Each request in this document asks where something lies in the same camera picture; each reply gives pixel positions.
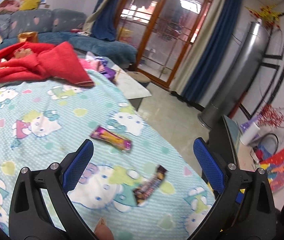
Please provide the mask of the white paper towel roll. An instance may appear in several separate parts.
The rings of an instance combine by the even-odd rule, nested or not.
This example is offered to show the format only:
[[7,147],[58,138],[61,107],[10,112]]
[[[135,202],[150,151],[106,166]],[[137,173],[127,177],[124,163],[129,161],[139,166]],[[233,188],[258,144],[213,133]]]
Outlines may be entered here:
[[251,123],[251,125],[241,135],[241,143],[247,146],[256,137],[259,131],[260,127],[255,122]]

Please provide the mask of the blue curtain left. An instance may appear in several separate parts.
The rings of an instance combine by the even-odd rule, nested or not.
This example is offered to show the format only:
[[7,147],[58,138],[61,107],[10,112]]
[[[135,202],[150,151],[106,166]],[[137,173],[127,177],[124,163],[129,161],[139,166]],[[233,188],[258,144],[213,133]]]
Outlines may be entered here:
[[116,39],[114,18],[119,0],[98,0],[93,13],[86,19],[82,31],[103,41]]

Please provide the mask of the purple pink toys pile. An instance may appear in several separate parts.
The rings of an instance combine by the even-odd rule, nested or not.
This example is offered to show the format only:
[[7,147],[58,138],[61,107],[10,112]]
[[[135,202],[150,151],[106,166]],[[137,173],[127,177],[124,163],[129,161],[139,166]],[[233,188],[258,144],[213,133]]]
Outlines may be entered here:
[[109,79],[109,81],[114,80],[116,71],[108,67],[107,59],[95,56],[90,51],[85,56],[79,55],[78,58],[84,70],[94,70]]

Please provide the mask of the colourful painting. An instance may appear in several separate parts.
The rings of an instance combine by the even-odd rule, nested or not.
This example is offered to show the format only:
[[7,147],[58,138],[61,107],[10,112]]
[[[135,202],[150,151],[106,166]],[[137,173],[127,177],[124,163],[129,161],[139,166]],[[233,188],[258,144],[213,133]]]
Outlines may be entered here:
[[273,193],[284,187],[284,148],[261,161],[259,165],[267,173],[269,185]]

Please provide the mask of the purple orange candy wrapper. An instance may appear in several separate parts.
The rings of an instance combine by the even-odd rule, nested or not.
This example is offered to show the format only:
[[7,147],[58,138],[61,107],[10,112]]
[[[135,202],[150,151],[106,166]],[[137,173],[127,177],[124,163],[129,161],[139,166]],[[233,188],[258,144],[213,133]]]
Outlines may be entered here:
[[98,126],[91,134],[90,137],[98,139],[111,144],[113,147],[121,151],[130,151],[132,148],[132,142],[125,137],[122,137],[108,129]]

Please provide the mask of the yellow rim trash bin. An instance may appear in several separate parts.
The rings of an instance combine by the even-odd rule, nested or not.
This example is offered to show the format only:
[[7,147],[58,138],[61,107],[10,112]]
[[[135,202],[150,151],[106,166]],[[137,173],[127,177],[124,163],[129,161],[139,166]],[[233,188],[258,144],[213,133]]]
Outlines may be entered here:
[[[215,198],[217,199],[220,194],[211,187],[209,182],[207,182],[207,186],[213,192]],[[236,197],[236,203],[237,204],[241,204],[242,203],[243,198],[244,198],[244,192],[245,192],[245,190],[240,190],[240,192],[237,194],[237,197]]]

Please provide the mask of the white coffee table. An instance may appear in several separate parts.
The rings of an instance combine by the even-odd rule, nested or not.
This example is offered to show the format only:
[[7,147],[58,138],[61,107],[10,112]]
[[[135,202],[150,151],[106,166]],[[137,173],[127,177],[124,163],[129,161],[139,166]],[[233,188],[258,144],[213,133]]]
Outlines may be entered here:
[[134,78],[130,77],[129,74],[118,65],[115,64],[111,69],[116,72],[113,83],[137,111],[143,99],[152,96],[150,91]]

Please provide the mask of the blue curtain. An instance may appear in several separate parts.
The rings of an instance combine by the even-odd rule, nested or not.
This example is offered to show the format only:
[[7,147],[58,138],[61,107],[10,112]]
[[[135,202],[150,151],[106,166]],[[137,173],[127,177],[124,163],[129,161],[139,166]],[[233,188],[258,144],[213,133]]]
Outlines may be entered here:
[[114,18],[119,0],[98,0],[93,13],[86,19],[82,31],[103,41],[116,39]]
[[184,64],[191,70],[173,89],[186,101],[198,103],[209,87],[227,49],[242,0],[213,0],[194,48]]

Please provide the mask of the dark brown chocolate wrapper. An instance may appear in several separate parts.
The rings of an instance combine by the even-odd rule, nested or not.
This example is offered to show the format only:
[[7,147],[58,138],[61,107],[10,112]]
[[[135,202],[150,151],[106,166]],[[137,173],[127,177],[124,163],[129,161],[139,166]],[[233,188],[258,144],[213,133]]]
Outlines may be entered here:
[[154,191],[160,187],[166,177],[166,172],[166,168],[162,165],[158,165],[153,176],[133,190],[137,205],[146,202]]

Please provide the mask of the wooden glass door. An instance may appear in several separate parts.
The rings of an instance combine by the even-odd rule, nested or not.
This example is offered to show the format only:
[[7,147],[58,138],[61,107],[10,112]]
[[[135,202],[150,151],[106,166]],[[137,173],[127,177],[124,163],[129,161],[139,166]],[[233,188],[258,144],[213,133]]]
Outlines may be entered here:
[[168,89],[213,0],[121,0],[117,40],[137,52],[133,71]]

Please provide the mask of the dark tv cabinet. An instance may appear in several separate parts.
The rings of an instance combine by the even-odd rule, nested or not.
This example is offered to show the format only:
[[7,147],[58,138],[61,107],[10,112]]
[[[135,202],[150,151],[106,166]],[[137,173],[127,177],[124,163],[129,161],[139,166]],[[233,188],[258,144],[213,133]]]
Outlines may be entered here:
[[255,171],[254,151],[252,147],[240,141],[241,131],[237,124],[223,115],[209,131],[209,148],[227,164],[234,163],[241,170]]

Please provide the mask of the blue sofa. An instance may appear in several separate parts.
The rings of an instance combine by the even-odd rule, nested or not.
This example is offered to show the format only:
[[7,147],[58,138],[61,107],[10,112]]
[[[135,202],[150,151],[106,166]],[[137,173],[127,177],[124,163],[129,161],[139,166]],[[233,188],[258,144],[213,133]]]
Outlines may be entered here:
[[84,13],[68,9],[37,9],[0,15],[3,39],[0,50],[17,43],[18,34],[35,31],[41,43],[58,45],[67,41],[79,53],[90,51],[96,56],[105,56],[121,68],[136,62],[137,50],[129,44],[73,33],[72,30],[82,27],[85,20]]

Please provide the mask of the yellow pillow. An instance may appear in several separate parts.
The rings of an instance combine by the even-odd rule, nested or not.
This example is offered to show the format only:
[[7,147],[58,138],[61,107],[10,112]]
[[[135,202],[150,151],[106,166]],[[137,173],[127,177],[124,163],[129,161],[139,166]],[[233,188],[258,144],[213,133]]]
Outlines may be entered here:
[[41,0],[24,0],[19,6],[19,10],[20,11],[36,10],[38,9],[40,3]]

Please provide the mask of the hello kitty blanket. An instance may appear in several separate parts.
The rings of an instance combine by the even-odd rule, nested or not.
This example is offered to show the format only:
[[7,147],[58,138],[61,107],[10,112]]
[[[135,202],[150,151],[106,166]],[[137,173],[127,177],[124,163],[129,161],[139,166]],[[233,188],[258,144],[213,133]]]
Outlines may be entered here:
[[[9,230],[20,170],[62,161],[101,126],[129,139],[132,148],[93,140],[93,156],[68,193],[82,219],[94,228],[104,218],[115,239],[187,239],[212,207],[212,191],[114,84],[96,71],[89,75],[92,88],[56,80],[0,88],[0,228]],[[167,169],[164,181],[137,205],[133,190],[158,165]]]

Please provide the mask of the silver tower air conditioner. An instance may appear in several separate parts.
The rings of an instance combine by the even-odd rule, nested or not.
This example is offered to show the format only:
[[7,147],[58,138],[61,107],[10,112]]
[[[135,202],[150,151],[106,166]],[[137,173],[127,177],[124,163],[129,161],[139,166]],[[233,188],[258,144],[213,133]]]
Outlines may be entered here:
[[269,33],[262,20],[251,22],[228,72],[207,107],[198,115],[202,126],[211,129],[221,116],[231,113],[258,70],[268,41]]

